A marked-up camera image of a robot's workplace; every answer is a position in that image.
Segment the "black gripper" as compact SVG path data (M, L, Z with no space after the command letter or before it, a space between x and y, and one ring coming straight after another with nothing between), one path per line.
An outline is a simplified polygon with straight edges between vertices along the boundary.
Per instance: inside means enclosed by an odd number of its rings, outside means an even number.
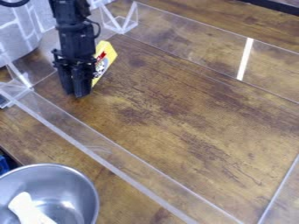
M66 93L78 98L91 92L95 73L95 39L99 36L91 22L58 24L60 48L54 49L54 66L58 68L60 84Z

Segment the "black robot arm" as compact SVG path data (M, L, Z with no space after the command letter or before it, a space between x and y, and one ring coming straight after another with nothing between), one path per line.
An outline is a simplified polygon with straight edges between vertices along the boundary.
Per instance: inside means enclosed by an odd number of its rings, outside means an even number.
M95 78L95 39L100 31L94 31L94 25L99 26L99 23L90 20L87 0L48 0L48 3L60 39L60 49L51 50L52 65L64 92L82 98L91 93Z

